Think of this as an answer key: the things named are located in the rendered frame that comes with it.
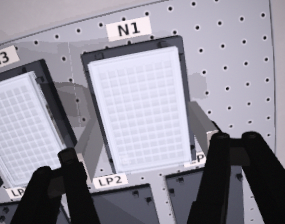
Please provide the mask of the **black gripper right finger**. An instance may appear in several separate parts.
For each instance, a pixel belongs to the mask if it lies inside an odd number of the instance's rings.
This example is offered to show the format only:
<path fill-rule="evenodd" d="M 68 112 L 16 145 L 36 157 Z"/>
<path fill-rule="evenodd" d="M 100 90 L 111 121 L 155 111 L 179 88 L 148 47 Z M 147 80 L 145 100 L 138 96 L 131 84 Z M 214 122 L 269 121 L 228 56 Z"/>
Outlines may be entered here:
<path fill-rule="evenodd" d="M 226 224 L 231 166 L 242 166 L 264 224 L 285 224 L 285 169 L 261 134 L 230 138 L 196 101 L 188 109 L 206 161 L 187 224 Z"/>

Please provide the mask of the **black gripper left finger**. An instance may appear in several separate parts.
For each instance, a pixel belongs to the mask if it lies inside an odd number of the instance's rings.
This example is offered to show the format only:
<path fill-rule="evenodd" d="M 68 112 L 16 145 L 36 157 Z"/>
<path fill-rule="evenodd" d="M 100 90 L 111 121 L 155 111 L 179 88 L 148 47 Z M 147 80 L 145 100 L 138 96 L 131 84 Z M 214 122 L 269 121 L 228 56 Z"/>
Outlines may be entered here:
<path fill-rule="evenodd" d="M 98 119 L 89 119 L 75 149 L 57 154 L 60 168 L 42 166 L 33 172 L 10 224 L 56 224 L 63 194 L 71 224 L 100 224 L 87 185 L 93 182 L 103 145 Z"/>

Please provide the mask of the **grey perforated base plate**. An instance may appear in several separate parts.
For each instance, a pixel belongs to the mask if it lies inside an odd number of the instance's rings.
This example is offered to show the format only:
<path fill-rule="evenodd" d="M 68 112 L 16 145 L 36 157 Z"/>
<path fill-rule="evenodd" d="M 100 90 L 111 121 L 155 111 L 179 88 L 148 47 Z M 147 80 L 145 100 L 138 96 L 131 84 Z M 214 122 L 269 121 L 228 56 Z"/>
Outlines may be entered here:
<path fill-rule="evenodd" d="M 148 17 L 151 33 L 109 42 L 107 24 Z M 15 45 L 20 61 L 0 73 L 45 59 L 77 141 L 97 118 L 81 55 L 180 35 L 190 101 L 230 138 L 260 133 L 277 157 L 277 66 L 272 0 L 150 0 L 0 41 Z M 203 168 L 176 166 L 128 174 L 128 184 L 90 193 L 150 184 L 160 224 L 176 224 L 165 176 Z"/>

